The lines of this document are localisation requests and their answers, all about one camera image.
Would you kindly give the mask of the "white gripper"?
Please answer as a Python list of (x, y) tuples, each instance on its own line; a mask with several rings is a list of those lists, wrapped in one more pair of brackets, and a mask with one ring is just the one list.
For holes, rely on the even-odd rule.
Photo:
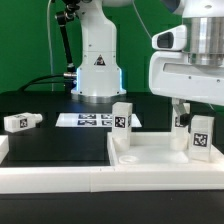
[(187, 54), (157, 51), (150, 59), (149, 88), (155, 95), (173, 98), (175, 122), (184, 126), (184, 100), (224, 106), (224, 66), (194, 66)]

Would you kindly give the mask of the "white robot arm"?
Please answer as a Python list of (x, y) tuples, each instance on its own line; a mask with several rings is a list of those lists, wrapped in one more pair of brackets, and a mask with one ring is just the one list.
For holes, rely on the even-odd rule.
[[(123, 95), (116, 63), (116, 27), (103, 8), (134, 0), (64, 0), (82, 27), (83, 56), (73, 96), (105, 102)], [(162, 0), (182, 24), (152, 37), (149, 88), (170, 97), (179, 115), (186, 100), (224, 106), (224, 0)]]

